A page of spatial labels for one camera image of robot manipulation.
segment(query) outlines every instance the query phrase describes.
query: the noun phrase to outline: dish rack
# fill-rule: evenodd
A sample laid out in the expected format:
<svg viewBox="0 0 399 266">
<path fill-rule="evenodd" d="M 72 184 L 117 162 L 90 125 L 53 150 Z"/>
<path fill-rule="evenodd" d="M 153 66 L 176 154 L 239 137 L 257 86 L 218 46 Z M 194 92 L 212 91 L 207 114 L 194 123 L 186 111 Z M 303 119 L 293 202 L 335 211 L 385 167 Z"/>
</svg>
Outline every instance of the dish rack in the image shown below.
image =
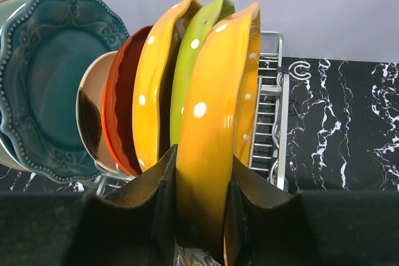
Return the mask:
<svg viewBox="0 0 399 266">
<path fill-rule="evenodd" d="M 283 36 L 277 31 L 261 31 L 261 38 L 272 40 L 271 49 L 260 53 L 256 108 L 253 121 L 251 157 L 249 168 L 266 178 L 281 190 L 288 189 L 286 175 L 287 124 L 289 112 L 290 76 L 307 80 L 310 65 L 295 62 L 287 69 L 282 66 Z M 98 196 L 107 190 L 115 190 L 134 179 L 117 165 L 118 173 L 105 172 L 97 166 L 101 175 L 84 182 L 85 187 L 96 189 Z"/>
</svg>

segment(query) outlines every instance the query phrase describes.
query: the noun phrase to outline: yellow bowl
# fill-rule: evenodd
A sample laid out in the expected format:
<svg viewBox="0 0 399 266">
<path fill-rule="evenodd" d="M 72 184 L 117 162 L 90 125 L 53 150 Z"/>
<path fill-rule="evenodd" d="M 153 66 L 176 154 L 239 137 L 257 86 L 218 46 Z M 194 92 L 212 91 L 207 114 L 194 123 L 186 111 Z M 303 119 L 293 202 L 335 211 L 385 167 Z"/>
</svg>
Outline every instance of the yellow bowl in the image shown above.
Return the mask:
<svg viewBox="0 0 399 266">
<path fill-rule="evenodd" d="M 181 39 L 201 8 L 183 0 L 164 13 L 148 34 L 138 62 L 133 90 L 133 142 L 142 171 L 170 147 L 170 98 Z"/>
<path fill-rule="evenodd" d="M 213 27 L 191 78 L 176 160 L 177 211 L 208 250 L 223 248 L 233 155 L 248 164 L 259 53 L 254 3 Z"/>
</svg>

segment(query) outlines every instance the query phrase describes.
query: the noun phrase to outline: teal plate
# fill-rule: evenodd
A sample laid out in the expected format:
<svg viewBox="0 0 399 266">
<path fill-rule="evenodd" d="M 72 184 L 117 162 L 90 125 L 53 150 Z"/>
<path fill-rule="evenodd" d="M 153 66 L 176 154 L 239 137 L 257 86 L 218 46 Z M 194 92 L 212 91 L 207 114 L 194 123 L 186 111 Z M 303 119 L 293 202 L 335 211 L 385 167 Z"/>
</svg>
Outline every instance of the teal plate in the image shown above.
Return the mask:
<svg viewBox="0 0 399 266">
<path fill-rule="evenodd" d="M 0 130 L 21 164 L 56 182 L 99 175 L 75 118 L 87 67 L 129 38 L 101 0 L 28 0 L 5 23 L 0 50 Z"/>
</svg>

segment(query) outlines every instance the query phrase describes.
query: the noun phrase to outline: stacked dishes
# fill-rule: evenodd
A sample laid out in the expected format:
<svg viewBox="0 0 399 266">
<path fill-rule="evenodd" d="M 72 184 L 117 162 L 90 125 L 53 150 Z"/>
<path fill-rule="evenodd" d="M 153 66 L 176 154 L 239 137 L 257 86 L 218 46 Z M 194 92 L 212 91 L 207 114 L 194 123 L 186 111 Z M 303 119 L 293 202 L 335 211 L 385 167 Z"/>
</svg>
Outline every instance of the stacked dishes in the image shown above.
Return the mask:
<svg viewBox="0 0 399 266">
<path fill-rule="evenodd" d="M 254 134 L 259 5 L 182 0 L 131 37 L 101 0 L 8 0 L 0 22 L 0 162 L 61 183 L 134 177 L 178 143 L 178 217 L 223 246 L 233 157 L 248 165 Z"/>
</svg>

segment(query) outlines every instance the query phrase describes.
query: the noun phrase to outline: black marble countertop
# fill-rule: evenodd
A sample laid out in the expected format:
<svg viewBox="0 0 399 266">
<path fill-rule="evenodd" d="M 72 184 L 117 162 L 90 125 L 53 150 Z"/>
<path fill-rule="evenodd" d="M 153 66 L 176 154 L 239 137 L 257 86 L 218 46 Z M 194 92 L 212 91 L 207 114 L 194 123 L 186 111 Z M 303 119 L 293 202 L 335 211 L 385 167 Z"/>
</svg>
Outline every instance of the black marble countertop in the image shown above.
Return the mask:
<svg viewBox="0 0 399 266">
<path fill-rule="evenodd" d="M 287 134 L 290 191 L 399 190 L 398 66 L 284 58 L 311 64 L 309 80 L 291 79 Z M 0 191 L 84 191 L 0 166 Z"/>
</svg>

